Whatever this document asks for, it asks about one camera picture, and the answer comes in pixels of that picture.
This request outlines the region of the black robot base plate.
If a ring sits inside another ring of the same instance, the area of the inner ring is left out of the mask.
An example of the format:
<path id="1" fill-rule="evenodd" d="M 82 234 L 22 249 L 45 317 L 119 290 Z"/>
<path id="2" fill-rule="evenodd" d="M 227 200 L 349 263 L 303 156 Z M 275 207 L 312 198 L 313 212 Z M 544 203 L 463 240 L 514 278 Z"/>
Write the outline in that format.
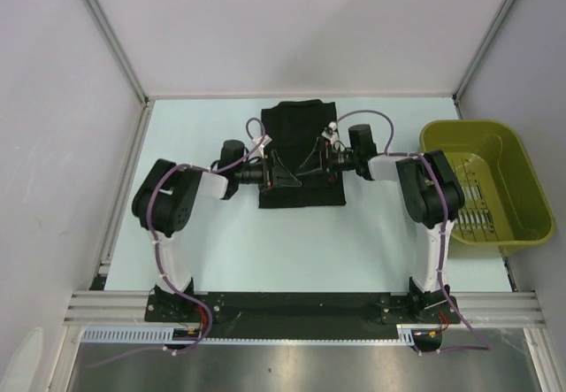
<path id="1" fill-rule="evenodd" d="M 424 306 L 390 293 L 208 292 L 195 299 L 211 312 L 210 339 L 368 341 L 394 339 L 397 326 L 457 326 L 449 304 Z"/>

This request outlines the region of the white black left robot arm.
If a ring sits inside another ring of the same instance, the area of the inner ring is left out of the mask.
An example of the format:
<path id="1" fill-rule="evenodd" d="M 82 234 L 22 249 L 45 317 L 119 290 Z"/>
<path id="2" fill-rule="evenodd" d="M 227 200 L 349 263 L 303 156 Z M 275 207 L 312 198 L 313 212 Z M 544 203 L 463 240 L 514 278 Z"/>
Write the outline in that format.
<path id="1" fill-rule="evenodd" d="M 250 157 L 238 140 L 223 143 L 219 160 L 209 169 L 158 159 L 134 195 L 132 213 L 152 239 L 158 277 L 149 296 L 149 322 L 207 318 L 196 302 L 194 276 L 182 251 L 172 243 L 191 217 L 199 196 L 230 199 L 241 184 L 256 184 L 262 193 L 300 188 L 302 183 L 281 162 L 277 152 L 260 146 Z"/>

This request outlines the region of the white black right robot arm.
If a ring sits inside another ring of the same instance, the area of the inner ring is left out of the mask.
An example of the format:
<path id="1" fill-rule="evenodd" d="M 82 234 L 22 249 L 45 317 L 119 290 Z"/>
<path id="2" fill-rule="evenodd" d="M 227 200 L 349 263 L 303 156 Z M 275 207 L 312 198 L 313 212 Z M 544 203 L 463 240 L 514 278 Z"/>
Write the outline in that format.
<path id="1" fill-rule="evenodd" d="M 417 250 L 416 268 L 409 277 L 405 302 L 396 309 L 418 322 L 442 320 L 450 312 L 447 248 L 459 211 L 465 204 L 462 186 L 441 150 L 378 152 L 368 124 L 350 127 L 348 137 L 350 145 L 343 149 L 337 124 L 330 123 L 295 175 L 321 176 L 331 181 L 338 173 L 354 171 L 367 181 L 397 183 L 405 211 L 417 224 L 425 244 Z"/>

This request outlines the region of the black long sleeve shirt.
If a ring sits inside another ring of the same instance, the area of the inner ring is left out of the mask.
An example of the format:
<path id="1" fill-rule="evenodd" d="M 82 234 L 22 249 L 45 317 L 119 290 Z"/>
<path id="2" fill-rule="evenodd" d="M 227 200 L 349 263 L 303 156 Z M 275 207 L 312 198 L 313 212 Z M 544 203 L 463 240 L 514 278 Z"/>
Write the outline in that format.
<path id="1" fill-rule="evenodd" d="M 265 149 L 276 150 L 283 166 L 296 173 L 313 151 L 317 138 L 337 119 L 334 102 L 319 99 L 281 102 L 263 109 L 261 120 L 272 142 Z M 299 188 L 275 188 L 259 195 L 261 209 L 288 209 L 313 206 L 344 206 L 346 197 L 341 174 L 330 181 L 323 174 L 304 176 Z"/>

